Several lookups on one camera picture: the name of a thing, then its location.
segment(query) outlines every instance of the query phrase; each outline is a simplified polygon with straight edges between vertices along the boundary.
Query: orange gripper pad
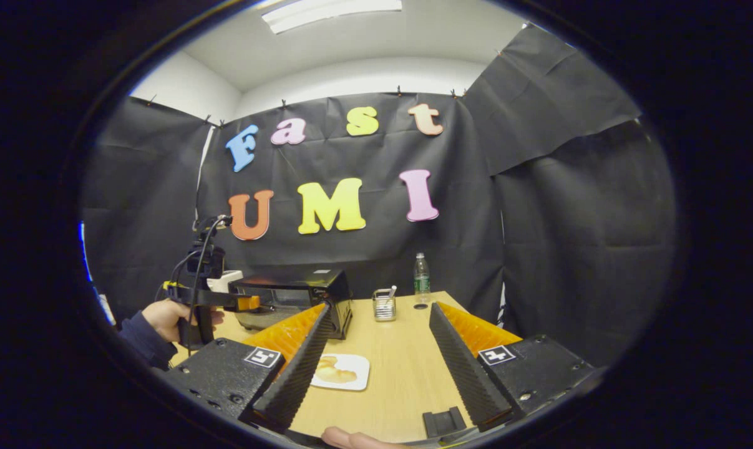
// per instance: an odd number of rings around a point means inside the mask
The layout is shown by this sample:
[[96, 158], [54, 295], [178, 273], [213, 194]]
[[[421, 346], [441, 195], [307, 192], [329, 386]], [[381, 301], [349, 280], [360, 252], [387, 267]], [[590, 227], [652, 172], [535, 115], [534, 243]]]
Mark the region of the orange gripper pad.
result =
[[326, 307], [325, 304], [318, 304], [290, 318], [285, 318], [243, 340], [243, 344], [278, 350], [284, 356], [284, 365], [282, 366], [282, 370], [284, 370], [293, 356], [296, 355], [301, 344], [304, 343], [304, 339], [307, 338], [324, 307]]
[[500, 346], [502, 344], [517, 343], [522, 340], [521, 337], [514, 335], [512, 332], [505, 331], [501, 327], [491, 324], [478, 316], [470, 315], [459, 309], [454, 309], [448, 304], [437, 303], [442, 309], [445, 318], [453, 325], [459, 333], [459, 337], [465, 342], [474, 357], [479, 355], [482, 349]]

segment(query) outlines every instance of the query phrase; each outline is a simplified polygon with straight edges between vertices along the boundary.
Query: foam letter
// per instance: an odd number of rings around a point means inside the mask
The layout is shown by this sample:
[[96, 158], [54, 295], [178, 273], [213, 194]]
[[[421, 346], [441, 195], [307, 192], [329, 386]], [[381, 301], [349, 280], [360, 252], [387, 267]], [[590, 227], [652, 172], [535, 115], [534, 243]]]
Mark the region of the foam letter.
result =
[[316, 214], [325, 230], [331, 230], [334, 217], [340, 212], [337, 228], [350, 231], [365, 227], [365, 221], [359, 215], [359, 187], [362, 181], [356, 177], [340, 180], [331, 199], [326, 196], [324, 188], [317, 182], [302, 184], [299, 193], [304, 197], [304, 213], [299, 226], [299, 234], [314, 234], [320, 230], [316, 223]]
[[371, 106], [363, 108], [353, 108], [348, 111], [346, 119], [348, 124], [346, 130], [352, 136], [367, 136], [373, 134], [379, 129], [379, 121], [376, 120], [376, 110]]
[[253, 228], [246, 225], [246, 203], [248, 195], [235, 195], [229, 198], [230, 215], [233, 216], [231, 221], [231, 233], [242, 241], [256, 241], [268, 232], [268, 221], [270, 221], [269, 205], [271, 197], [274, 196], [273, 190], [260, 190], [254, 194], [257, 200], [257, 224]]
[[439, 211], [431, 205], [426, 181], [429, 176], [428, 170], [407, 170], [399, 174], [399, 177], [407, 183], [407, 192], [410, 194], [410, 212], [407, 214], [409, 221], [433, 220], [440, 215]]
[[407, 112], [415, 116], [415, 125], [421, 133], [427, 136], [436, 136], [442, 133], [442, 125], [434, 125], [434, 122], [431, 120], [432, 116], [436, 117], [440, 115], [438, 110], [430, 110], [429, 105], [421, 103], [410, 108]]
[[302, 118], [289, 118], [282, 120], [279, 125], [276, 126], [276, 131], [271, 134], [271, 143], [274, 145], [290, 144], [296, 145], [304, 142], [304, 128], [307, 126], [307, 122]]
[[235, 160], [235, 173], [242, 170], [249, 162], [254, 160], [254, 134], [259, 131], [257, 125], [249, 125], [240, 134], [234, 136], [227, 142], [227, 148], [231, 151], [231, 156]]

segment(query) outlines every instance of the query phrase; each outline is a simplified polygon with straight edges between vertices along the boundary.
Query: ceiling light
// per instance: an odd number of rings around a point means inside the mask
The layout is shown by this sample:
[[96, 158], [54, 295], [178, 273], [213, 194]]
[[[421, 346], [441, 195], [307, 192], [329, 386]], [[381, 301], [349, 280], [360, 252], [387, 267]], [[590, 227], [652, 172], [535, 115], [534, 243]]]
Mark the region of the ceiling light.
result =
[[300, 0], [263, 14], [274, 34], [297, 26], [359, 12], [401, 11], [401, 0]]

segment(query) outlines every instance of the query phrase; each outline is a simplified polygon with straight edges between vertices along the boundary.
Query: letter m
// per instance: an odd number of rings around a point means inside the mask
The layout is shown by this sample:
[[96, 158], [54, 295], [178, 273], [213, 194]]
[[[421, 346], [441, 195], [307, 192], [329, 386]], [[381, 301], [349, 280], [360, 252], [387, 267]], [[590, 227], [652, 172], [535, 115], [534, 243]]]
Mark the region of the letter m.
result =
[[317, 182], [302, 184], [298, 190], [304, 198], [304, 213], [302, 213], [300, 234], [314, 234], [320, 230], [316, 223], [316, 215], [325, 230], [331, 230], [334, 217], [340, 213], [337, 228], [340, 231], [350, 231], [365, 227], [365, 220], [359, 214], [359, 187], [362, 181], [356, 177], [341, 180], [334, 193], [329, 198], [324, 188]]

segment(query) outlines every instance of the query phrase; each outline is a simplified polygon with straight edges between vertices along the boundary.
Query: water bottle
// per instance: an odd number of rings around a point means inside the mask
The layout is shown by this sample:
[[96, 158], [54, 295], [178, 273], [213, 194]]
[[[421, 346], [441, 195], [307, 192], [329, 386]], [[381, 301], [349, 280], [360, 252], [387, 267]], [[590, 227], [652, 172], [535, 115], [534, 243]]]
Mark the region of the water bottle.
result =
[[419, 303], [427, 303], [431, 288], [429, 285], [429, 265], [425, 261], [424, 254], [418, 253], [415, 256], [415, 268], [413, 270], [415, 284], [415, 295]]

